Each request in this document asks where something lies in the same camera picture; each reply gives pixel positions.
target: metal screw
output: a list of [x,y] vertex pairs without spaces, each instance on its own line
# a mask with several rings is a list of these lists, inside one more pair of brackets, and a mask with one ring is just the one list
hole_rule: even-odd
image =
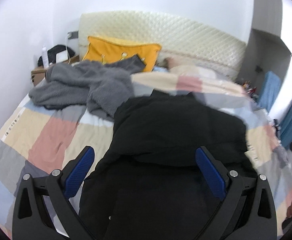
[[259,177],[260,177],[261,180],[266,180],[267,179],[266,175],[264,175],[264,174],[260,174]]
[[238,172],[237,171],[230,171],[229,174],[232,177],[237,177],[238,176]]
[[30,175],[28,173],[23,176],[23,180],[27,180],[29,178],[30,178]]
[[53,176],[58,176],[61,173],[61,170],[53,170],[52,175]]

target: white quilted headboard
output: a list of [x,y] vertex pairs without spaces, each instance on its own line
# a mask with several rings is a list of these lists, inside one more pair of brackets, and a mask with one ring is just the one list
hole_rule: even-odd
[[106,11],[82,14],[79,22],[79,54],[87,52],[88,36],[107,36],[142,43],[159,43],[158,61],[179,55],[235,79],[246,44],[210,26],[167,13]]

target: blue towel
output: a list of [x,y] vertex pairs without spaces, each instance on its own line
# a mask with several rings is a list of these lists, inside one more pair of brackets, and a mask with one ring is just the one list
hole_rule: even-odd
[[258,98],[258,106],[265,108],[267,112],[269,112],[278,96],[280,88],[280,77],[278,77],[274,72],[268,71],[265,75],[263,87]]

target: gray towel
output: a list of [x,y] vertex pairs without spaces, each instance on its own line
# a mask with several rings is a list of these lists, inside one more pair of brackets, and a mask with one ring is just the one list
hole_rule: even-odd
[[48,109],[87,105],[91,113],[102,109],[113,117],[116,109],[134,96],[130,75],[144,68],[137,55],[105,65],[89,60],[74,67],[56,64],[47,70],[46,84],[32,88],[29,97],[35,105]]

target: wooden nightstand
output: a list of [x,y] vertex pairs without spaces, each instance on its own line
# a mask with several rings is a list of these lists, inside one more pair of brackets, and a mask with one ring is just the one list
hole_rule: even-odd
[[[70,59],[69,64],[75,63],[79,61],[79,55],[74,56]],[[31,71],[31,81],[33,82],[34,86],[36,86],[39,82],[41,82],[46,74],[46,69],[44,67],[37,67]]]

